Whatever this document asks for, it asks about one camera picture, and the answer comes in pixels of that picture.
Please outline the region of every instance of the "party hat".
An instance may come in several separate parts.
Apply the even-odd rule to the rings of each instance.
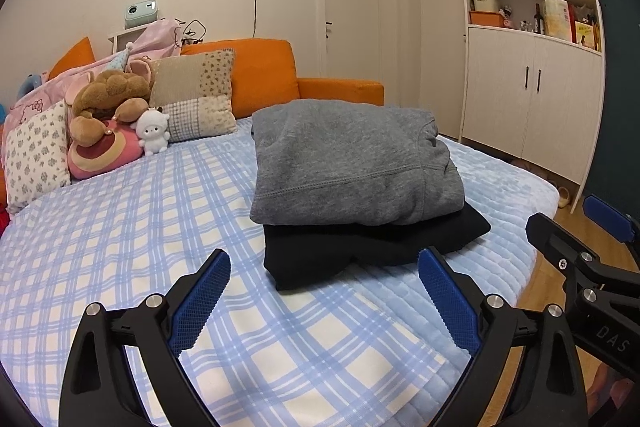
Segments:
[[[133,42],[127,42],[127,45],[125,46],[125,48],[118,53],[115,57],[113,57],[113,59],[111,60],[111,62],[109,62],[109,64],[107,64],[107,67],[104,68],[104,70],[118,70],[118,71],[124,71],[124,68],[127,66],[127,62],[129,61],[129,55],[131,54],[131,50],[133,49]]]

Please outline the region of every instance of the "bed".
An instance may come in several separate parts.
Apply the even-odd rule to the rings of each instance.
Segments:
[[[92,301],[137,305],[196,271],[215,248],[232,277],[198,342],[180,356],[222,426],[421,426],[444,403],[468,354],[457,348],[416,267],[352,266],[336,280],[280,295],[249,220],[257,166],[251,119],[229,136],[172,146],[60,188],[17,215],[0,239],[0,362],[44,427],[57,425],[75,328]],[[485,293],[512,305],[536,253],[525,223],[552,217],[550,184],[443,139],[466,199],[492,231],[449,255]],[[166,421],[130,350],[151,420]]]

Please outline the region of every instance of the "checkered pillow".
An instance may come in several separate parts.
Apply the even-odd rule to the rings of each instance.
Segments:
[[[155,79],[150,105],[168,114],[170,142],[236,131],[231,112],[235,51],[169,57],[151,63]]]

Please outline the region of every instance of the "gray sweatshirt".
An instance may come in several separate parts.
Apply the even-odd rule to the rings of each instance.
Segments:
[[[408,225],[465,203],[428,110],[294,100],[257,111],[252,133],[255,223]]]

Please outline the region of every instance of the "white plush toy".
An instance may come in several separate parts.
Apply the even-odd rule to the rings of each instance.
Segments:
[[[142,113],[138,121],[131,124],[131,128],[140,138],[138,143],[144,148],[145,156],[166,151],[171,136],[167,131],[168,120],[168,114],[162,114],[157,109],[149,109]]]

